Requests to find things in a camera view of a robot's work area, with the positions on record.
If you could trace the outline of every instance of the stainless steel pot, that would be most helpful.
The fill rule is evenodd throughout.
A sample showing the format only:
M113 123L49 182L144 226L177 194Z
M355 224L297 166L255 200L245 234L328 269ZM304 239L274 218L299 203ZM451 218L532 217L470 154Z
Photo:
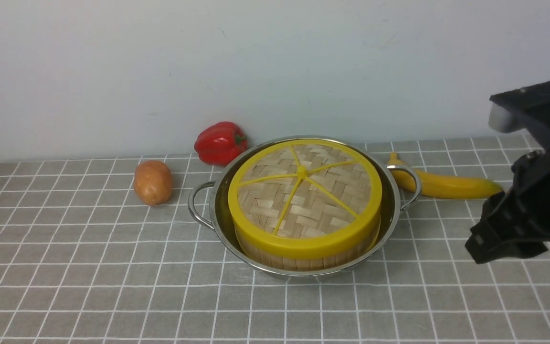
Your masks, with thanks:
M232 220L231 212L229 211L228 197L227 197L227 194L229 191L229 185L231 183L233 176L236 174L236 171L238 170L238 168L242 166L242 164L245 161L247 161L247 159L249 159L249 157L254 155L256 152L263 150L266 147L272 146L273 144L291 141L291 140L298 140L298 139L321 139L321 140L328 140L331 142L348 146L349 148L352 148L353 150L358 151L359 153L364 155L367 159L369 159L369 161L373 163L373 166L375 166L375 169L377 170L377 172L379 172L379 175L381 177L383 199L381 202L381 230L379 232L379 238L377 240L377 244L373 247L373 249L371 249L361 257L358 257L357 259L350 261L347 264L343 264L341 266L337 266L330 269L324 269L324 270L288 271L288 270L272 268L270 266L266 266L264 264L258 263L257 261L254 261L250 257L247 257L242 252L239 246L239 242L235 235L235 225ZM413 179L415 179L415 185L417 185L415 194L413 194L410 200L404 204L400 203L400 192L389 170L400 170L400 171L407 172L413 177ZM210 187L214 188L209 201L209 215L210 215L211 221L202 217L201 214L199 214L194 203L194 198L196 198L196 195L198 194L198 192ZM280 280L315 282L316 280L323 281L325 279L329 279L330 277L334 277L338 274L349 272L349 270L355 268L358 264L364 262L366 259L372 256L375 252L377 252L388 241L389 237L391 236L391 233L393 232L396 226L396 223L398 222L400 211L403 211L409 205L411 205L415 200L417 200L417 198L421 194L421 191L422 191L422 184L421 184L421 180L419 179L419 176L417 176L417 174L407 166L400 166L400 165L386 166L381 161L371 158L371 156L369 156L365 152L358 150L357 148L354 148L349 144L346 144L328 137L304 137L304 136L303 137L286 137L283 139L277 139L270 142L266 142L254 148L251 148L250 150L247 150L245 153L237 157L234 161L232 161L226 167L226 169L222 172L219 180L208 181L206 183L203 183L202 185L195 187L190 193L190 196L188 196L188 208L190 209L190 215L192 215L192 217L195 220L197 220L199 224L216 231L218 238L222 240L222 243L226 246L226 248L229 249L229 251L231 251L235 256L239 257L239 259L251 265L254 269L264 272Z

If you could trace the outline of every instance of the yellow banana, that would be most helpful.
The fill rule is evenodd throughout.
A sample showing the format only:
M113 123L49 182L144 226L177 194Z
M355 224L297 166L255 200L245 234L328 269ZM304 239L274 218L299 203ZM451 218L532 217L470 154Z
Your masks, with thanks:
M390 153L388 165L406 165L398 159L396 152ZM450 199L486 198L502 191L497 183L485 178L442 176L414 169L423 183L424 196ZM406 191L415 191L415 181L402 171L391 171L399 187Z

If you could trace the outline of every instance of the woven bamboo lid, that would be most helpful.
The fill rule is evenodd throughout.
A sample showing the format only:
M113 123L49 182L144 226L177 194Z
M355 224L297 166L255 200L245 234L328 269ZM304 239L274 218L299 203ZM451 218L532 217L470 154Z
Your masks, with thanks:
M318 258L352 247L374 228L381 182L360 153L327 140L270 146L229 188L238 235L284 257Z

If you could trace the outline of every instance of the potato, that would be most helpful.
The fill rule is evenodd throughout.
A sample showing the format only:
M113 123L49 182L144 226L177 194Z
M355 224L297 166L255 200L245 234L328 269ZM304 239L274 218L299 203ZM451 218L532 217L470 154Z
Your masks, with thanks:
M173 192L171 171L161 161L145 161L135 169L133 189L139 198L150 206L166 202Z

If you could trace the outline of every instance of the bamboo steamer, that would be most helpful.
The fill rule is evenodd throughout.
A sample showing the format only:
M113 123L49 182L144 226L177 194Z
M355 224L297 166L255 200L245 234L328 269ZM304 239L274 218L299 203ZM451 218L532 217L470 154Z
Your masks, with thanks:
M228 200L244 253L273 268L333 268L363 255L379 234L382 185L362 154L320 139L254 154Z

